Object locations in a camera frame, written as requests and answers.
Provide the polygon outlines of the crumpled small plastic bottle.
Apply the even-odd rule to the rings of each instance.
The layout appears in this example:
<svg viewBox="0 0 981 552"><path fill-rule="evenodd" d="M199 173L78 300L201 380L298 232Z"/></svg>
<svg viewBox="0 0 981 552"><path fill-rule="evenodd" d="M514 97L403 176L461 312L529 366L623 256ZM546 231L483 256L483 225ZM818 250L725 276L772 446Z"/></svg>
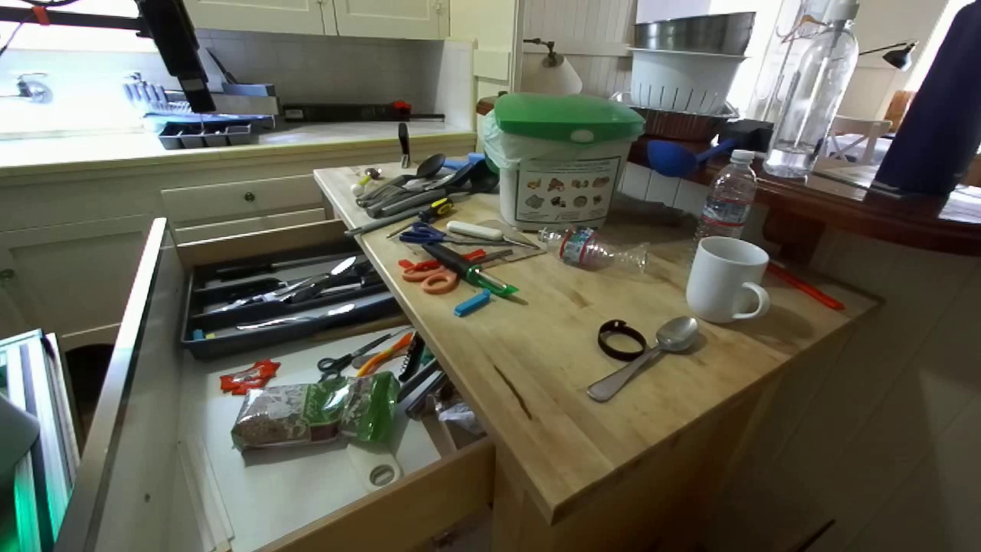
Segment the crumpled small plastic bottle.
<svg viewBox="0 0 981 552"><path fill-rule="evenodd" d="M541 231L539 241L564 264L581 271L644 273L649 268L644 250L609 246L593 227Z"/></svg>

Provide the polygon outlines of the white colander with steel bowl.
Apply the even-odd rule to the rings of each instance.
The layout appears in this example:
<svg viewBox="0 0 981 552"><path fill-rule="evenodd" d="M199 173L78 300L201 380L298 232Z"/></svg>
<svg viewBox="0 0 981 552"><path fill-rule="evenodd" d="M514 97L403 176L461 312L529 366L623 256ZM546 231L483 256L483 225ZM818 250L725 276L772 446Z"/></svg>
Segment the white colander with steel bowl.
<svg viewBox="0 0 981 552"><path fill-rule="evenodd" d="M720 113L750 31L750 12L636 21L631 105L670 113Z"/></svg>

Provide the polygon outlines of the white bin with green lid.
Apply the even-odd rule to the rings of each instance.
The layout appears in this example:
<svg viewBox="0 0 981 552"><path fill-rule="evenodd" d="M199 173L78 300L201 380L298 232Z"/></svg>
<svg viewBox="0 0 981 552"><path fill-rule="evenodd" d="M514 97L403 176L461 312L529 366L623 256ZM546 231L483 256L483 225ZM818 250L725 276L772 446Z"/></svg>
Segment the white bin with green lid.
<svg viewBox="0 0 981 552"><path fill-rule="evenodd" d="M477 143L499 176L499 214L525 231L608 221L644 115L588 94L499 94Z"/></svg>

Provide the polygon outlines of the red stick on counter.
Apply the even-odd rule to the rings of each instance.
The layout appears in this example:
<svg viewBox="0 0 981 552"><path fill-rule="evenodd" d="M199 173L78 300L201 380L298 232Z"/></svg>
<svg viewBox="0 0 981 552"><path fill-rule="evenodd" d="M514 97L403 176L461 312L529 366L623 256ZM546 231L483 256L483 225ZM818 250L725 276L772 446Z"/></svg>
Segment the red stick on counter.
<svg viewBox="0 0 981 552"><path fill-rule="evenodd" d="M800 295L813 296L815 305L822 305L822 306L828 306L828 310L838 310L838 312L845 310L842 300L831 296L831 295L822 292L818 286L800 278L798 273L779 268L779 264L768 264L766 273L774 276L774 278L781 278L785 286L798 288Z"/></svg>

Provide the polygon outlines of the metal spoon on countertop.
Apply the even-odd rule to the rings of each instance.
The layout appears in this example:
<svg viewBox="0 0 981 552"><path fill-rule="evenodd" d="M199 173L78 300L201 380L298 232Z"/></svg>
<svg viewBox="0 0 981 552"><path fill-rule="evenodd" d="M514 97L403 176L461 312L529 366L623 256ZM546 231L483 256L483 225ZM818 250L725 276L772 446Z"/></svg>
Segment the metal spoon on countertop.
<svg viewBox="0 0 981 552"><path fill-rule="evenodd" d="M588 385L591 401L609 401L631 378L658 361L665 354L688 354L699 339L699 321L693 316L676 316L656 330L656 343L647 345L636 360L615 368L614 374Z"/></svg>

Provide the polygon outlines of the black cutlery tray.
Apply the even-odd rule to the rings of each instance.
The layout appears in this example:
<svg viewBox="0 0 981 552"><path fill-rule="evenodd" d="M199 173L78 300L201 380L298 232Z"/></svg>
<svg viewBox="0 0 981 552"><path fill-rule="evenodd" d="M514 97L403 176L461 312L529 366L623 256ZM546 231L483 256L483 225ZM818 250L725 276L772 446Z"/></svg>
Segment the black cutlery tray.
<svg viewBox="0 0 981 552"><path fill-rule="evenodd" d="M355 246L259 253L189 273L181 343L195 360L220 360L395 312Z"/></svg>

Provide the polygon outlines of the small black-handled scissors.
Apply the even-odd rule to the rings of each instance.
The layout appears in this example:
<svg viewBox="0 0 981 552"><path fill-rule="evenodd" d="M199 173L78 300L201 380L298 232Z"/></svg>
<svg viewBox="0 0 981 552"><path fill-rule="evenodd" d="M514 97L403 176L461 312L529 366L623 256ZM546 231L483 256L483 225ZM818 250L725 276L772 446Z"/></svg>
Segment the small black-handled scissors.
<svg viewBox="0 0 981 552"><path fill-rule="evenodd" d="M353 348L353 354L342 354L342 355L320 355L320 360L314 361L314 368L320 371L320 378L339 374L342 368L363 361L367 354L372 354L373 345L379 345L384 339L389 339L389 336L391 336L391 334L379 334L379 336L367 339L363 345L358 345L358 348Z"/></svg>

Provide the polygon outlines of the open wooden drawer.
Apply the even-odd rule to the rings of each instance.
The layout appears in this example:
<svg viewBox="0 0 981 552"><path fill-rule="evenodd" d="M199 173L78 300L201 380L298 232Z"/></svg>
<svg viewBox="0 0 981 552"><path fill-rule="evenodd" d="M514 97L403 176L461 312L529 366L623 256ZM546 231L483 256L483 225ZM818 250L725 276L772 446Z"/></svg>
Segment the open wooden drawer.
<svg viewBox="0 0 981 552"><path fill-rule="evenodd" d="M249 316L209 276L360 260L330 227L186 247L147 231L55 552L415 552L490 508L494 446L403 414L389 366L339 360L407 327L384 295Z"/></svg>

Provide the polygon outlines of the orange-handled scissors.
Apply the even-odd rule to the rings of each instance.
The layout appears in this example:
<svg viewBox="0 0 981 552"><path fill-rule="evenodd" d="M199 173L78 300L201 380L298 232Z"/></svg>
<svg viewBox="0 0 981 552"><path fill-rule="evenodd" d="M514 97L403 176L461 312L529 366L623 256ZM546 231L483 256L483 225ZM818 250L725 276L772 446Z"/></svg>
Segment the orange-handled scissors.
<svg viewBox="0 0 981 552"><path fill-rule="evenodd" d="M429 247L425 260L400 260L400 278L421 283L425 295L446 295L456 283L476 276L477 268L449 247Z"/></svg>

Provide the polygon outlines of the orange-handled tool in drawer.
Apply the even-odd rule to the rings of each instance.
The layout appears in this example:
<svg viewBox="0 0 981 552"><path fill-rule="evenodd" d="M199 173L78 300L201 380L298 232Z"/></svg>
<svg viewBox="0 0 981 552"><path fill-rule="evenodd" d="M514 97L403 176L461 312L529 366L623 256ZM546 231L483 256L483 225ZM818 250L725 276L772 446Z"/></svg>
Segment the orange-handled tool in drawer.
<svg viewBox="0 0 981 552"><path fill-rule="evenodd" d="M379 366L391 361L395 355L407 354L412 345L415 334L400 334L391 345L384 354L373 354L355 368L355 378L372 378Z"/></svg>

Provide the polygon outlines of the large glass bottle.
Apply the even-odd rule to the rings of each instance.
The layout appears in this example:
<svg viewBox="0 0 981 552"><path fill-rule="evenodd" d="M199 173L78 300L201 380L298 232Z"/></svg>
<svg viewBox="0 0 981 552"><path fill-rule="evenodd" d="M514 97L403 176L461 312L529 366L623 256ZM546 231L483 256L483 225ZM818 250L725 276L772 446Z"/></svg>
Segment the large glass bottle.
<svg viewBox="0 0 981 552"><path fill-rule="evenodd" d="M855 16L858 0L832 0L822 31L807 42L772 127L766 176L807 177L822 154L858 62Z"/></svg>

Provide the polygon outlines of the clear plastic water bottle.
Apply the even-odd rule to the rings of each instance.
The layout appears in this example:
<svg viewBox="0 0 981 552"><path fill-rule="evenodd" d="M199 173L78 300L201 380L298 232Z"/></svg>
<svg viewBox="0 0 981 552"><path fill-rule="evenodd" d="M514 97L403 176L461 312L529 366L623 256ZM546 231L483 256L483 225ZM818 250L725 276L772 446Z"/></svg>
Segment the clear plastic water bottle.
<svg viewBox="0 0 981 552"><path fill-rule="evenodd" d="M716 173L699 217L702 237L737 237L747 225L757 192L755 150L733 150Z"/></svg>

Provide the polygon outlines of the red plastic clip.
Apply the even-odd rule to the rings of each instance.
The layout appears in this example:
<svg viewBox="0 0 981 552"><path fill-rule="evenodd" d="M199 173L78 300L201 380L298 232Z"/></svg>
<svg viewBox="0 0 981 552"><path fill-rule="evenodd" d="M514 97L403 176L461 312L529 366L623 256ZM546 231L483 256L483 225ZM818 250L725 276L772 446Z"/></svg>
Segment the red plastic clip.
<svg viewBox="0 0 981 552"><path fill-rule="evenodd" d="M273 360L257 360L241 371L228 371L217 378L217 385L228 394L244 394L249 389L262 389L280 374Z"/></svg>

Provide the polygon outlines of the yellow black screwdriver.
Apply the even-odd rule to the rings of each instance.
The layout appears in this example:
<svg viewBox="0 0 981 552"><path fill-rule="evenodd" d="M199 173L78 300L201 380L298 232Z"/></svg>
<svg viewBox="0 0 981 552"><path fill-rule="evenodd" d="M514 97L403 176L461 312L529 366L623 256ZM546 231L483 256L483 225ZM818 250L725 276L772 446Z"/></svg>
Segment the yellow black screwdriver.
<svg viewBox="0 0 981 552"><path fill-rule="evenodd" d="M449 214L449 207L453 207L453 198L446 198L446 196L432 198L429 205L348 227L347 237L363 237L363 232L373 232L373 231L397 225L397 221L434 221L434 217Z"/></svg>

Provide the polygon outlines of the green plastic food bag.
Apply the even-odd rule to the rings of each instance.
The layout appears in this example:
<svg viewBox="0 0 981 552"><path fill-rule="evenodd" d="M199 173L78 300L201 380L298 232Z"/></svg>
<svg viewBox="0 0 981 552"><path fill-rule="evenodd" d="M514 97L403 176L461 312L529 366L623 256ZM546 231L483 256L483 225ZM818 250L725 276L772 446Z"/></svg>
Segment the green plastic food bag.
<svg viewBox="0 0 981 552"><path fill-rule="evenodd" d="M397 380L391 374L251 389L228 439L240 452L314 443L386 446L395 427L395 400Z"/></svg>

